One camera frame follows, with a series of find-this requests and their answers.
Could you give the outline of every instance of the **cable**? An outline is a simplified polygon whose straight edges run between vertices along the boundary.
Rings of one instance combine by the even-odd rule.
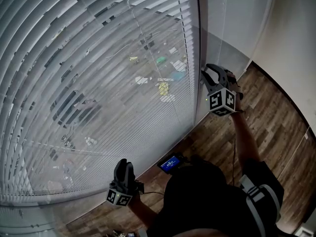
[[[235,158],[236,158],[236,138],[234,141],[234,156],[233,156],[233,186],[235,186],[235,179],[234,179]]]
[[[163,196],[164,196],[164,193],[160,193],[160,192],[144,192],[144,193],[140,193],[140,195],[143,195],[143,194],[150,194],[150,193],[157,193],[157,194],[160,194],[160,195],[163,195]]]

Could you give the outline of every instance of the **window blind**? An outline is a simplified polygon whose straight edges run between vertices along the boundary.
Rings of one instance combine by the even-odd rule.
[[[104,190],[193,128],[191,0],[0,0],[0,20],[2,202]]]

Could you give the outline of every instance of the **blue display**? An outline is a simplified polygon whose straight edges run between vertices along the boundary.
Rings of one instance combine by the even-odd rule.
[[[163,165],[161,165],[161,168],[168,172],[170,169],[175,167],[180,163],[179,159],[176,156],[171,157],[168,161],[166,161]]]

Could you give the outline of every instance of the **white wall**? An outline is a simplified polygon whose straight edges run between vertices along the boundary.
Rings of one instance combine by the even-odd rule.
[[[303,226],[313,233],[316,232],[316,209],[313,211],[313,213]]]
[[[222,66],[239,78],[253,54],[271,1],[208,0],[206,63]],[[197,122],[209,112],[207,94],[205,85],[200,85]]]
[[[316,133],[316,0],[275,0],[253,60],[287,92]]]

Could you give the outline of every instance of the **wooden floor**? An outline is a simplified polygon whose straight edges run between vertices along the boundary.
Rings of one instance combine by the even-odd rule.
[[[239,81],[245,93],[242,106],[255,136],[261,158],[266,161],[285,189],[278,226],[293,232],[302,222],[316,189],[316,143],[287,98],[256,68],[250,66]],[[229,117],[208,115],[173,150],[184,155],[199,154],[219,166],[232,183],[235,132]],[[238,162],[235,180],[241,176]],[[163,192],[170,176],[151,167],[139,180],[145,191]],[[142,201],[159,212],[163,197],[142,195]],[[62,230],[66,236],[101,237],[117,229],[131,232],[142,225],[128,208],[112,208],[104,203]]]

